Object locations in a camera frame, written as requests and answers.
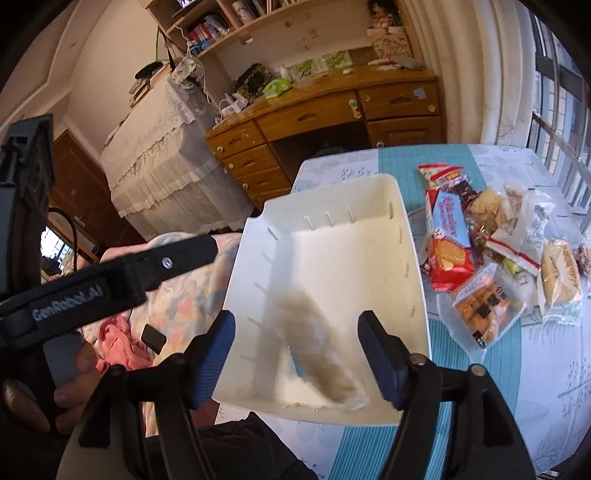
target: black sleeve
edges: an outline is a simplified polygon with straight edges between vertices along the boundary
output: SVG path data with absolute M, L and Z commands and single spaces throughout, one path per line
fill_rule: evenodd
M 197 429 L 216 480 L 317 480 L 255 413 Z M 167 480 L 158 437 L 147 439 L 155 480 Z

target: bag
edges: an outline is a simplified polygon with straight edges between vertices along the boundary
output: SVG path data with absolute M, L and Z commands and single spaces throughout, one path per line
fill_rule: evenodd
M 457 290 L 439 294 L 437 309 L 470 361 L 482 363 L 491 346 L 519 319 L 525 302 L 502 267 L 490 263 Z

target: white lace cover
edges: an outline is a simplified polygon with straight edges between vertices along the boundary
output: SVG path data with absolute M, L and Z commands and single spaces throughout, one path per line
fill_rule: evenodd
M 146 240 L 244 227 L 253 205 L 203 138 L 214 119 L 202 92 L 164 79 L 101 155 L 115 208 Z

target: white wall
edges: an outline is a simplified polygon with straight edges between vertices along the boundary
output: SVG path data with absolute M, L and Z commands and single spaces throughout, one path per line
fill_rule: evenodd
M 74 68 L 64 121 L 91 156 L 100 155 L 129 113 L 134 75 L 155 60 L 156 31 L 138 0 L 112 0 L 90 34 Z M 167 58 L 161 38 L 158 58 Z
M 278 70 L 282 64 L 289 66 L 326 53 L 372 44 L 366 35 L 370 20 L 365 0 L 339 0 L 309 12 L 308 20 L 301 21 L 303 14 L 296 14 L 256 30 L 248 45 L 235 42 L 218 52 L 230 78 L 237 79 L 256 62 Z M 293 25 L 286 27 L 289 21 Z

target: white plastic tray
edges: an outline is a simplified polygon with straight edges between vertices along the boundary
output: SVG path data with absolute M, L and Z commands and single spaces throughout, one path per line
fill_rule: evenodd
M 291 285 L 303 286 L 338 330 L 367 407 L 345 413 L 297 376 L 265 317 L 269 293 Z M 236 317 L 236 338 L 216 401 L 292 420 L 398 424 L 401 413 L 380 395 L 357 336 L 359 315 L 373 310 L 410 352 L 431 354 L 417 254 L 396 180 L 377 175 L 266 202 L 262 215 L 246 222 L 224 308 Z

